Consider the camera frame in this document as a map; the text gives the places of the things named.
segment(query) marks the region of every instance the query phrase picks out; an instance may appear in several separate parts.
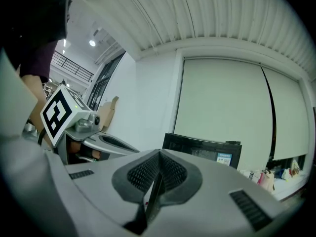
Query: vent grille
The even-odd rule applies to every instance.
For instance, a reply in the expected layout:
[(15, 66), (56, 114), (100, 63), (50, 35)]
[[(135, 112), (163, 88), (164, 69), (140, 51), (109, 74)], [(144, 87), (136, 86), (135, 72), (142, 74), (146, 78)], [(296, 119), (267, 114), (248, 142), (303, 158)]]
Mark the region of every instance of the vent grille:
[(187, 170), (168, 156), (161, 154), (160, 171), (166, 191), (181, 185), (187, 179)]
[(272, 219), (244, 191), (230, 193), (255, 231), (268, 225)]
[(146, 193), (159, 172), (158, 159), (159, 154), (155, 154), (142, 164), (131, 169), (127, 173), (128, 181), (137, 189)]
[(69, 176), (70, 176), (71, 179), (77, 179), (77, 178), (81, 178), (81, 177), (84, 177), (84, 176), (89, 176), (89, 175), (92, 175), (92, 174), (94, 174), (94, 172), (92, 170), (88, 169), (88, 170), (80, 171), (80, 172), (77, 172), (77, 173), (69, 174)]

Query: black slot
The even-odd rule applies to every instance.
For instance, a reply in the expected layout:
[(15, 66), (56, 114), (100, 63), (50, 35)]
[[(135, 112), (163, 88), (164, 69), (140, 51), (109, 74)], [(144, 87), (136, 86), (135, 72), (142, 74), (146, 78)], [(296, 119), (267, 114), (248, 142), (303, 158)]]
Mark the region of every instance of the black slot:
[(116, 139), (114, 138), (111, 138), (111, 137), (108, 137), (108, 136), (99, 136), (100, 140), (104, 141), (105, 143), (108, 143), (112, 146), (116, 146), (118, 148), (122, 148), (122, 149), (126, 149), (126, 150), (129, 150), (129, 151), (132, 151), (132, 152), (136, 152), (138, 153), (138, 151), (135, 151), (133, 149), (131, 149), (130, 147), (128, 147), (127, 145), (123, 144), (122, 142), (120, 141), (117, 141)]
[(265, 72), (263, 71), (263, 68), (261, 67), (262, 73), (265, 77), (268, 91), (269, 91), (269, 96), (270, 96), (270, 101), (271, 101), (271, 111), (272, 111), (272, 142), (271, 142), (271, 150), (270, 150), (270, 157), (273, 159), (275, 156), (275, 150), (276, 150), (276, 141), (277, 141), (277, 117), (276, 117), (276, 109), (275, 109), (275, 103), (273, 101), (273, 96), (272, 92), (269, 86), (268, 79), (266, 77)]
[(245, 215), (255, 231), (260, 230), (272, 219), (244, 191), (230, 193), (231, 198)]
[(81, 177), (84, 177), (84, 176), (89, 176), (89, 175), (92, 175), (94, 174), (94, 172), (90, 169), (88, 170), (84, 170), (84, 171), (80, 171), (80, 172), (76, 172), (76, 173), (72, 173), (72, 174), (69, 174), (70, 178), (71, 179), (77, 179), (77, 178), (81, 178)]

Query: ceiling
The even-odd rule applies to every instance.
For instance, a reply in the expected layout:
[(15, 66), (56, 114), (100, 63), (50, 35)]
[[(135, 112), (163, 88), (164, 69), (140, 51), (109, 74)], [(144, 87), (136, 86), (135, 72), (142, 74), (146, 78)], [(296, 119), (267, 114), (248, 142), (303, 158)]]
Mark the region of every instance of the ceiling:
[[(113, 37), (102, 28), (95, 13), (82, 0), (72, 1), (69, 14), (67, 44), (64, 48), (66, 57), (67, 48), (72, 46), (71, 48), (75, 47), (80, 50), (80, 53), (86, 55), (88, 60), (100, 65), (107, 55), (122, 49)], [(96, 46), (91, 46), (90, 40), (95, 41)]]
[(233, 38), (269, 48), (316, 77), (316, 49), (285, 0), (82, 0), (134, 58), (174, 42)]

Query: desk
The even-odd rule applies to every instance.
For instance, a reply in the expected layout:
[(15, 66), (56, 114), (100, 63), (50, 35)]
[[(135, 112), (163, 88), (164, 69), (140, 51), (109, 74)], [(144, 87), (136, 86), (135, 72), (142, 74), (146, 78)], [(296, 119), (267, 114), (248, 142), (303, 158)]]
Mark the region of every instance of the desk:
[(288, 181), (275, 178), (275, 191), (272, 192), (272, 195), (277, 200), (282, 200), (292, 195), (307, 183), (308, 176), (304, 171), (300, 171), (298, 176), (292, 177)]

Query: ceiling light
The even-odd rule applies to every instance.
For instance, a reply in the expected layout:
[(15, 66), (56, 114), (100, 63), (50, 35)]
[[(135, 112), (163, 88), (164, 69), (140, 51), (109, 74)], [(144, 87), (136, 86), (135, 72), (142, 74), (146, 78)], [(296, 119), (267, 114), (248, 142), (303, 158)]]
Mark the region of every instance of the ceiling light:
[(89, 44), (90, 44), (91, 46), (95, 46), (95, 42), (94, 42), (93, 40), (90, 40), (90, 41), (89, 41)]

